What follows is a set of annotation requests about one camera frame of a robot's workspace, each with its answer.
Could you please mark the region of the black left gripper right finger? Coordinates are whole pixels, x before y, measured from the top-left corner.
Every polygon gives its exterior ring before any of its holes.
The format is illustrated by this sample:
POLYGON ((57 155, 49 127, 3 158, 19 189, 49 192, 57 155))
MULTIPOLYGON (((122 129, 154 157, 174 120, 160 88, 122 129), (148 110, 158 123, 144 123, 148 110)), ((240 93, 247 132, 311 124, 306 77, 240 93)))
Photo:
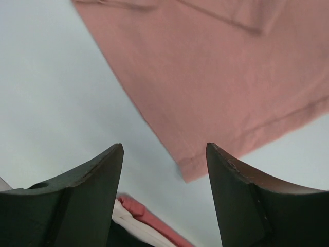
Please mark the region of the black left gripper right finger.
POLYGON ((223 246, 328 246, 328 192, 264 173, 214 143, 208 175, 223 246))

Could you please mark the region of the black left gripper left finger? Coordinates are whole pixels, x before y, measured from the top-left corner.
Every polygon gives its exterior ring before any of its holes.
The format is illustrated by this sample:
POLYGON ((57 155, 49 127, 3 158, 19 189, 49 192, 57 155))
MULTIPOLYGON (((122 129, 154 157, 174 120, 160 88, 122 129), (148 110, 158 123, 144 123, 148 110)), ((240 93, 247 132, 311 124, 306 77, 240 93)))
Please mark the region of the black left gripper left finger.
POLYGON ((1 246, 106 246, 123 155, 114 144, 52 179, 1 192, 1 246))

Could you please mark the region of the pink t shirt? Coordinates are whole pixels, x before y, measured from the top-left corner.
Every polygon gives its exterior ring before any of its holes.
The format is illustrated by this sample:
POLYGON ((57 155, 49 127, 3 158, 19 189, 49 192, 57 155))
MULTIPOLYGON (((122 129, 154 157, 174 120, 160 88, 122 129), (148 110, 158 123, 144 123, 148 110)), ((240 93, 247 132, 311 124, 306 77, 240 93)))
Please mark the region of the pink t shirt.
POLYGON ((328 1, 74 6, 185 182, 328 112, 328 1))

